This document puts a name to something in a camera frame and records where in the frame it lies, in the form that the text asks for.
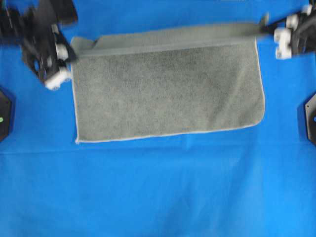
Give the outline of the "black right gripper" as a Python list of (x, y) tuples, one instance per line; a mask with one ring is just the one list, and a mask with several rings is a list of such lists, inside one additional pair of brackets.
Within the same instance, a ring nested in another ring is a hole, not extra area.
[(316, 10), (312, 9), (311, 4), (269, 24), (265, 22), (267, 17), (262, 18), (264, 22), (256, 30), (260, 34), (273, 36), (277, 44), (276, 59), (286, 60), (316, 52)]

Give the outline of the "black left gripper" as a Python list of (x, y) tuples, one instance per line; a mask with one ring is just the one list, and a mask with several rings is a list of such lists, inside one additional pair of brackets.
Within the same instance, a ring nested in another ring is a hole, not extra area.
[(72, 79), (65, 62), (77, 60), (75, 51), (57, 24), (23, 27), (22, 61), (49, 90), (57, 90)]

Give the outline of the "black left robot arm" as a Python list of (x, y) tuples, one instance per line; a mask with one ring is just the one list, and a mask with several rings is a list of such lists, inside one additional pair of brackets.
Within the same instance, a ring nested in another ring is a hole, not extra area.
[(0, 43), (19, 46), (23, 63), (40, 82), (49, 90), (59, 89), (71, 79), (68, 64), (77, 59), (60, 26), (77, 21), (71, 0), (40, 0), (23, 14), (1, 4)]

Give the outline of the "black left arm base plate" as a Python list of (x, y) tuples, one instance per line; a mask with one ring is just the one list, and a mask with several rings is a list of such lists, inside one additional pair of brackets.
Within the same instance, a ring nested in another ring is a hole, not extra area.
[(15, 99), (14, 94), (3, 86), (0, 87), (0, 142), (13, 132)]

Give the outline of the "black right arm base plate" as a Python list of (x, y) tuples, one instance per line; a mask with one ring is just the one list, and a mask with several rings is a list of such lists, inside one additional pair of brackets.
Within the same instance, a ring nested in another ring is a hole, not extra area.
[(316, 93), (314, 92), (304, 103), (305, 126), (307, 139), (316, 145)]

